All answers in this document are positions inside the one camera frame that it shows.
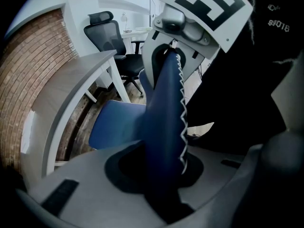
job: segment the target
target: gray plastic part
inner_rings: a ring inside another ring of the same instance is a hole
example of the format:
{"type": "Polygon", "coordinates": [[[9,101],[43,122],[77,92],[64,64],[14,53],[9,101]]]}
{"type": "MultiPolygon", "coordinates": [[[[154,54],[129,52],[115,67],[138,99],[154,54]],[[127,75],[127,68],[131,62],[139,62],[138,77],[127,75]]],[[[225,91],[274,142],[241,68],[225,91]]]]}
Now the gray plastic part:
{"type": "Polygon", "coordinates": [[[215,53],[217,52],[219,45],[218,43],[216,43],[216,41],[209,35],[209,33],[207,33],[206,31],[204,31],[204,28],[202,27],[201,30],[203,33],[203,38],[196,42],[196,41],[191,41],[189,40],[186,35],[184,34],[184,31],[181,32],[180,34],[170,34],[170,33],[166,33],[164,31],[163,28],[163,23],[160,22],[159,24],[157,23],[157,20],[160,19],[160,21],[162,21],[162,17],[163,14],[161,14],[160,16],[158,16],[155,20],[153,20],[153,24],[152,27],[154,30],[159,31],[162,34],[165,34],[167,36],[172,37],[172,39],[176,39],[178,42],[182,42],[186,45],[188,45],[189,47],[191,47],[193,49],[193,51],[197,51],[198,53],[200,53],[201,55],[203,55],[204,57],[206,57],[207,59],[211,59],[214,57],[215,53]]]}
{"type": "Polygon", "coordinates": [[[204,29],[196,22],[186,23],[183,33],[189,40],[200,41],[203,38],[204,29]]]}
{"type": "Polygon", "coordinates": [[[191,47],[188,47],[186,44],[182,43],[181,41],[177,43],[176,48],[182,50],[182,52],[186,56],[186,63],[182,70],[184,81],[186,81],[205,58],[204,56],[202,56],[202,54],[199,53],[197,54],[196,58],[193,58],[192,56],[195,51],[191,47]]]}
{"type": "MultiPolygon", "coordinates": [[[[106,160],[130,144],[89,152],[72,159],[29,190],[29,195],[41,204],[64,179],[73,179],[79,185],[59,215],[63,221],[84,228],[165,226],[142,194],[121,192],[105,175],[106,160]]],[[[228,227],[229,219],[251,180],[258,150],[259,147],[252,147],[236,170],[221,164],[221,161],[240,162],[243,156],[189,146],[189,152],[202,160],[205,169],[192,187],[181,188],[179,193],[181,200],[197,211],[170,227],[212,227],[212,223],[221,224],[217,227],[228,227]]]]}
{"type": "Polygon", "coordinates": [[[153,67],[152,67],[152,55],[154,50],[161,46],[162,44],[169,45],[173,38],[166,34],[159,34],[155,39],[153,39],[156,30],[152,29],[146,39],[146,43],[143,45],[142,49],[142,60],[144,65],[144,70],[146,72],[149,83],[152,88],[155,86],[154,77],[153,77],[153,67]]]}
{"type": "Polygon", "coordinates": [[[181,11],[175,9],[170,5],[165,5],[162,14],[163,17],[161,19],[161,22],[163,23],[164,27],[167,27],[169,25],[175,25],[177,26],[177,28],[179,28],[178,31],[184,29],[186,18],[181,11]]]}
{"type": "Polygon", "coordinates": [[[22,190],[16,190],[18,197],[29,211],[37,217],[43,224],[50,228],[77,228],[77,226],[71,225],[51,213],[47,212],[37,202],[35,202],[27,193],[22,190]]]}

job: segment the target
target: red brick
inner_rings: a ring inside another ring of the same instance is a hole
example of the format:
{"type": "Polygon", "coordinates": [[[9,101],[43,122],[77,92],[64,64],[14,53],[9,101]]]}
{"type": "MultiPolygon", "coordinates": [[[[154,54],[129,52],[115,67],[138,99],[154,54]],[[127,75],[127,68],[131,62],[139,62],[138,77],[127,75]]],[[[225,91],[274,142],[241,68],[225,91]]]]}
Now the red brick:
{"type": "Polygon", "coordinates": [[[0,60],[0,144],[3,165],[19,171],[24,121],[39,92],[76,52],[60,9],[14,33],[0,60]]]}

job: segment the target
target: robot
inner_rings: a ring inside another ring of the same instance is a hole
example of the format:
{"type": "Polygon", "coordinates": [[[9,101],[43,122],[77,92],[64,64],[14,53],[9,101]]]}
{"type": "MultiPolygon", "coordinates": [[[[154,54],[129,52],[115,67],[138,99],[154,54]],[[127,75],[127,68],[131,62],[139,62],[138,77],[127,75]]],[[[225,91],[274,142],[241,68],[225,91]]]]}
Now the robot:
{"type": "Polygon", "coordinates": [[[230,49],[252,6],[247,0],[162,1],[142,53],[143,139],[78,156],[28,193],[17,190],[43,224],[248,227],[270,223],[278,215],[273,210],[290,210],[289,200],[299,193],[291,187],[300,186],[303,175],[302,137],[282,133],[246,156],[191,147],[186,140],[183,83],[204,58],[230,49]],[[257,210],[259,218],[250,219],[257,210]]]}

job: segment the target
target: chair armrest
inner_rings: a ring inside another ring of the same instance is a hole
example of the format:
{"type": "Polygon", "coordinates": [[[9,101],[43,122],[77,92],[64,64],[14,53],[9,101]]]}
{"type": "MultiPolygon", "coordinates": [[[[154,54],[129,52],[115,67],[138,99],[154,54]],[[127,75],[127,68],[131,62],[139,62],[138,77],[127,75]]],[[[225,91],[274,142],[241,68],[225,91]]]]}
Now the chair armrest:
{"type": "Polygon", "coordinates": [[[124,60],[126,58],[127,58],[126,55],[116,55],[116,56],[114,56],[114,60],[119,60],[119,61],[124,60]]]}
{"type": "Polygon", "coordinates": [[[141,43],[144,43],[144,40],[133,40],[131,41],[131,43],[135,43],[136,46],[135,46],[135,54],[138,54],[139,53],[139,45],[141,43]]]}

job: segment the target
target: white stitching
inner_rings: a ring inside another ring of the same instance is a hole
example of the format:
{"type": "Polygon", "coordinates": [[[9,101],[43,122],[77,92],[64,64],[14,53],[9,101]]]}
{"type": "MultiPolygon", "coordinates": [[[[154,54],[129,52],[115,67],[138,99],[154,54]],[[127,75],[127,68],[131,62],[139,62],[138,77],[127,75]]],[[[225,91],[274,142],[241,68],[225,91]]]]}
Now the white stitching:
{"type": "Polygon", "coordinates": [[[177,61],[178,61],[178,66],[179,66],[179,76],[180,76],[180,83],[182,85],[182,89],[180,89],[180,92],[181,92],[181,95],[182,95],[182,98],[181,98],[181,101],[180,103],[182,104],[182,106],[184,107],[184,111],[182,112],[181,114],[181,120],[182,122],[185,124],[185,128],[182,130],[180,136],[181,136],[181,139],[185,142],[185,148],[184,150],[182,151],[181,155],[179,156],[179,160],[182,162],[182,164],[184,165],[184,169],[182,171],[181,174],[184,174],[186,169],[187,169],[187,166],[188,166],[188,160],[186,160],[186,162],[184,161],[183,157],[187,151],[187,139],[185,138],[185,133],[187,132],[187,129],[188,129],[188,123],[186,122],[185,120],[185,115],[187,114],[187,108],[186,108],[186,105],[185,105],[185,93],[184,93],[184,76],[183,76],[183,73],[182,73],[182,69],[181,69],[181,57],[180,55],[176,55],[176,58],[177,58],[177,61]]]}
{"type": "Polygon", "coordinates": [[[141,75],[142,71],[144,71],[144,68],[139,72],[138,77],[141,75]]]}
{"type": "Polygon", "coordinates": [[[285,59],[283,61],[274,61],[273,63],[284,64],[284,63],[293,63],[294,61],[295,61],[295,59],[289,58],[289,59],[285,59]]]}
{"type": "MultiPolygon", "coordinates": [[[[253,7],[253,11],[256,11],[256,0],[250,0],[251,1],[251,5],[253,7]]],[[[251,40],[252,40],[252,44],[255,44],[255,34],[254,34],[254,28],[253,28],[253,21],[252,21],[252,16],[249,17],[248,19],[248,25],[249,25],[249,30],[251,32],[251,40]]]]}

